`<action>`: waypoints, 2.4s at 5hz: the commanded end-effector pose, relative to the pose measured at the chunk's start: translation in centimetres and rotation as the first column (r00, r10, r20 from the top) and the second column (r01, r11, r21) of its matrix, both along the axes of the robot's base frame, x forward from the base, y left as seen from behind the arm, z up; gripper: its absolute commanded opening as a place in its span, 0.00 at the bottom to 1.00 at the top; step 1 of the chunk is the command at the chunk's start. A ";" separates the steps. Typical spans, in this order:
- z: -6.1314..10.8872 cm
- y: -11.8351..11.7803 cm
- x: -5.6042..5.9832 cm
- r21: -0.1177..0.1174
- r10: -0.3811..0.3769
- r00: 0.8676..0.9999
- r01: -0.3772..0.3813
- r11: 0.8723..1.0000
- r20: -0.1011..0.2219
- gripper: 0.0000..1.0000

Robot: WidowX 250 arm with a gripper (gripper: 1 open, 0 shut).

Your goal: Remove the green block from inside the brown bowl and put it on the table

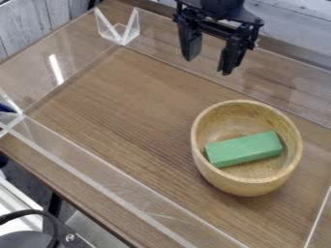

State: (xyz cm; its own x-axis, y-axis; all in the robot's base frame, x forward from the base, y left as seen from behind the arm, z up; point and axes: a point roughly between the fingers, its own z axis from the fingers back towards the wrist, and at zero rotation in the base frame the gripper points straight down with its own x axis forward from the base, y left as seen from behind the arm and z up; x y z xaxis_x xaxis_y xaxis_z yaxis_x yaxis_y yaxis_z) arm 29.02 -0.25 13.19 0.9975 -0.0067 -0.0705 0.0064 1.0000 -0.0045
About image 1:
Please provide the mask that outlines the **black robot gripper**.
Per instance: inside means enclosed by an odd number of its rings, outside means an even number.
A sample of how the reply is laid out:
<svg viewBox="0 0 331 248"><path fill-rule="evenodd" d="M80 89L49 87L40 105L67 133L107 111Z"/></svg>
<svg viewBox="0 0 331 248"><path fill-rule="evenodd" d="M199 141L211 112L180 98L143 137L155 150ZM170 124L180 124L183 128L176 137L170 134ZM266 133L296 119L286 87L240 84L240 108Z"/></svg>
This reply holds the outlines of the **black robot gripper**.
<svg viewBox="0 0 331 248"><path fill-rule="evenodd" d="M191 61L202 50L202 33L227 39L218 71L228 76L248 48L256 47L263 19L244 7L244 0L175 0L182 54Z"/></svg>

